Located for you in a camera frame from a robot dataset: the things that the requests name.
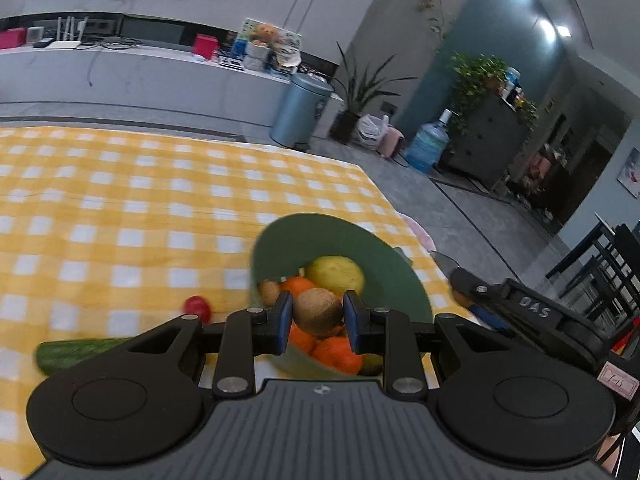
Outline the blue-grey trash can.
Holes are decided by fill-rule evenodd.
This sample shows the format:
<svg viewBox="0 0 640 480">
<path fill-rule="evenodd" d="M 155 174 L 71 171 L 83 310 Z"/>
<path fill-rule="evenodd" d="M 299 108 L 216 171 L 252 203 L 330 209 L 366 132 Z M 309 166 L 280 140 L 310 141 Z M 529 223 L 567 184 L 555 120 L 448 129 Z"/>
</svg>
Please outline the blue-grey trash can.
<svg viewBox="0 0 640 480">
<path fill-rule="evenodd" d="M 333 87 L 323 78 L 296 73 L 285 91 L 270 138 L 285 148 L 307 151 Z"/>
</svg>

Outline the green cucumber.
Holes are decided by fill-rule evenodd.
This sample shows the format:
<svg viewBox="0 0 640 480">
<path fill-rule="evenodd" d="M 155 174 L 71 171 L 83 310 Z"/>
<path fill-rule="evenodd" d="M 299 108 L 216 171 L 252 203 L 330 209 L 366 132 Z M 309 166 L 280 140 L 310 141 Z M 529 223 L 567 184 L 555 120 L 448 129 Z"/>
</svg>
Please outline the green cucumber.
<svg viewBox="0 0 640 480">
<path fill-rule="evenodd" d="M 127 341 L 128 338 L 47 341 L 37 347 L 35 362 L 43 375 L 51 376 Z"/>
</svg>

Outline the orange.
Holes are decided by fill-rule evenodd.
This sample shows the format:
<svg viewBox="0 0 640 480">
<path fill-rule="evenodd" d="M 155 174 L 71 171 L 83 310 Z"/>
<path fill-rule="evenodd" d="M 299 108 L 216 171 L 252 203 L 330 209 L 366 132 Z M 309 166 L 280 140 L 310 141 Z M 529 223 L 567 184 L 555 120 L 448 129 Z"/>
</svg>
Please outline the orange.
<svg viewBox="0 0 640 480">
<path fill-rule="evenodd" d="M 347 375 L 358 375 L 363 363 L 363 356 L 352 352 L 346 337 L 319 340 L 310 356 L 323 366 Z"/>
<path fill-rule="evenodd" d="M 303 292 L 316 287 L 316 284 L 304 276 L 291 276 L 280 283 L 280 291 L 288 292 L 293 299 L 297 299 Z"/>
</svg>

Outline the potted spiky plant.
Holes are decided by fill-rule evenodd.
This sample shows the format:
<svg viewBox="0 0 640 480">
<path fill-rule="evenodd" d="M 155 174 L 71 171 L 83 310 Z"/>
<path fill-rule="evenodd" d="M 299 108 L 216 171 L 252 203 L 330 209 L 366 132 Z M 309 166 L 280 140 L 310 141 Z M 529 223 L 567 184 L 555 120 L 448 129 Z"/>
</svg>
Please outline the potted spiky plant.
<svg viewBox="0 0 640 480">
<path fill-rule="evenodd" d="M 332 84 L 336 92 L 341 91 L 340 96 L 343 100 L 344 108 L 334 119 L 329 131 L 329 138 L 341 144 L 349 144 L 363 110 L 377 98 L 399 96 L 398 92 L 390 91 L 387 87 L 390 84 L 416 80 L 416 76 L 386 76 L 384 72 L 386 67 L 396 58 L 394 54 L 386 58 L 374 70 L 372 70 L 371 64 L 360 70 L 356 55 L 353 54 L 352 59 L 349 60 L 342 46 L 340 44 L 336 45 L 341 55 L 341 68 L 343 69 L 344 78 L 340 79 L 335 76 L 332 79 Z"/>
</svg>

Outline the green plastic bowl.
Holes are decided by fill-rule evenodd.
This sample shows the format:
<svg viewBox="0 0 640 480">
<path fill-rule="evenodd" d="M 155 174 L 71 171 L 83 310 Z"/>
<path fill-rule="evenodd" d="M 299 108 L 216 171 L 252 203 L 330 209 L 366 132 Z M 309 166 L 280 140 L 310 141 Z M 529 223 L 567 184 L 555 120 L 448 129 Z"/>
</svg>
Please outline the green plastic bowl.
<svg viewBox="0 0 640 480">
<path fill-rule="evenodd" d="M 252 251 L 250 277 L 287 278 L 324 256 L 343 256 L 364 275 L 360 299 L 368 307 L 390 307 L 414 322 L 429 323 L 426 291 L 409 260 L 361 226 L 325 214 L 291 214 L 272 222 Z"/>
</svg>

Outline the yellow lemon in bowl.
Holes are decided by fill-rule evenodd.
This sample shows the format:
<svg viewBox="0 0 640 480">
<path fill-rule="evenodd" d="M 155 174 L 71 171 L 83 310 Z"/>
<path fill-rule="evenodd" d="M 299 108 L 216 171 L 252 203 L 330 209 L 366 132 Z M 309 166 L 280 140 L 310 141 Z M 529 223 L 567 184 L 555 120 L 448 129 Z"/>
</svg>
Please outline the yellow lemon in bowl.
<svg viewBox="0 0 640 480">
<path fill-rule="evenodd" d="M 305 266 L 305 276 L 318 287 L 342 298 L 351 290 L 361 294 L 366 278 L 356 262 L 344 256 L 322 256 Z"/>
</svg>

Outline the blue water jug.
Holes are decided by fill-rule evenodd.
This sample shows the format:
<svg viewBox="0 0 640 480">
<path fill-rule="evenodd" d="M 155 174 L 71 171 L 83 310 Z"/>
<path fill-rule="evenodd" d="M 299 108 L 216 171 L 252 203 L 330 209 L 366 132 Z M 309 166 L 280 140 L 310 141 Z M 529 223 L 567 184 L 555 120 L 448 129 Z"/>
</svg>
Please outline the blue water jug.
<svg viewBox="0 0 640 480">
<path fill-rule="evenodd" d="M 410 167 L 428 174 L 438 163 L 449 143 L 447 127 L 451 115 L 452 111 L 445 108 L 437 120 L 419 128 L 405 152 L 405 159 Z"/>
</svg>

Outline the red cherry tomato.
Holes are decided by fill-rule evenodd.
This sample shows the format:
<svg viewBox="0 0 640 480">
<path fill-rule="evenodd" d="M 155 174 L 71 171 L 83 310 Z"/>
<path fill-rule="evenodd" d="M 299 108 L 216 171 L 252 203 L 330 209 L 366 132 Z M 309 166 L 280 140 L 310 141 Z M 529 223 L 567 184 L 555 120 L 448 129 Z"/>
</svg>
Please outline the red cherry tomato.
<svg viewBox="0 0 640 480">
<path fill-rule="evenodd" d="M 201 296 L 189 297 L 182 306 L 184 314 L 196 315 L 203 324 L 209 324 L 212 319 L 212 308 L 208 301 Z"/>
</svg>

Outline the yellow checkered tablecloth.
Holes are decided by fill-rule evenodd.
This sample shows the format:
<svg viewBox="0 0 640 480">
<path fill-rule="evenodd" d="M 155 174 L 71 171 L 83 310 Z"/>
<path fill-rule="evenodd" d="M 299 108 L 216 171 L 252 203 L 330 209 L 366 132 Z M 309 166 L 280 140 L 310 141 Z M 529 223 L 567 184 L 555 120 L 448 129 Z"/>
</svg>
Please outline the yellow checkered tablecloth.
<svg viewBox="0 0 640 480">
<path fill-rule="evenodd" d="M 42 461 L 25 418 L 40 342 L 134 336 L 195 295 L 222 320 L 247 304 L 256 237 L 302 211 L 402 249 L 433 311 L 459 311 L 400 214 L 348 162 L 162 134 L 3 129 L 2 477 L 24 478 Z"/>
</svg>

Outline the long grey counter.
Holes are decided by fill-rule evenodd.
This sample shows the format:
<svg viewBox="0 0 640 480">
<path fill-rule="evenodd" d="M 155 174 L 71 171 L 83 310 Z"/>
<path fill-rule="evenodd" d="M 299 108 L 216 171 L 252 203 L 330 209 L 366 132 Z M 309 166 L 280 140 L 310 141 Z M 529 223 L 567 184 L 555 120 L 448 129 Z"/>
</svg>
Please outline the long grey counter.
<svg viewBox="0 0 640 480">
<path fill-rule="evenodd" d="M 18 47 L 1 52 L 1 117 L 7 122 L 103 122 L 240 134 L 268 129 L 288 82 L 191 53 Z"/>
</svg>

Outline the brown kiwi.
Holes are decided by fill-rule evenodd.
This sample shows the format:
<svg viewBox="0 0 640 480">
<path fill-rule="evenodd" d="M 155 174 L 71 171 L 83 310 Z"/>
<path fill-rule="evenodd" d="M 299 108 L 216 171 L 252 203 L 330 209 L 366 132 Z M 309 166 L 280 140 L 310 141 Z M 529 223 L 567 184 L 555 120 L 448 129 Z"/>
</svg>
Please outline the brown kiwi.
<svg viewBox="0 0 640 480">
<path fill-rule="evenodd" d="M 257 291 L 264 307 L 272 308 L 280 296 L 281 286 L 278 282 L 265 280 L 257 284 Z"/>
<path fill-rule="evenodd" d="M 306 334 L 327 337 L 342 324 L 341 300 L 321 287 L 305 290 L 294 300 L 293 318 Z"/>
</svg>

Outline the dark cabinet with plants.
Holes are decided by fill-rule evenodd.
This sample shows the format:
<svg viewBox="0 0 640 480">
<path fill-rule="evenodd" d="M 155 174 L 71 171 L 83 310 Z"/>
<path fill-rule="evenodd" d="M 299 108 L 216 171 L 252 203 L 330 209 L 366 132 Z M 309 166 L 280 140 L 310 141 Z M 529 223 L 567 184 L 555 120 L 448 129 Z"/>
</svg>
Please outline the dark cabinet with plants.
<svg viewBox="0 0 640 480">
<path fill-rule="evenodd" d="M 523 96 L 520 72 L 502 58 L 457 53 L 449 95 L 446 168 L 486 188 L 510 178 L 510 166 L 538 122 L 536 104 Z"/>
</svg>

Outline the red box on counter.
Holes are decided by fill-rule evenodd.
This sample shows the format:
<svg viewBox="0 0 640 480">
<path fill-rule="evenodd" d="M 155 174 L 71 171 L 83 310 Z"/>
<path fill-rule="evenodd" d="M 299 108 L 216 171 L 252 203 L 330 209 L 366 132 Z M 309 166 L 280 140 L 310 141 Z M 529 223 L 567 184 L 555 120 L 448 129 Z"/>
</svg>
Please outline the red box on counter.
<svg viewBox="0 0 640 480">
<path fill-rule="evenodd" d="M 217 55 L 218 47 L 219 44 L 216 37 L 198 34 L 194 39 L 192 53 L 208 61 Z"/>
</svg>

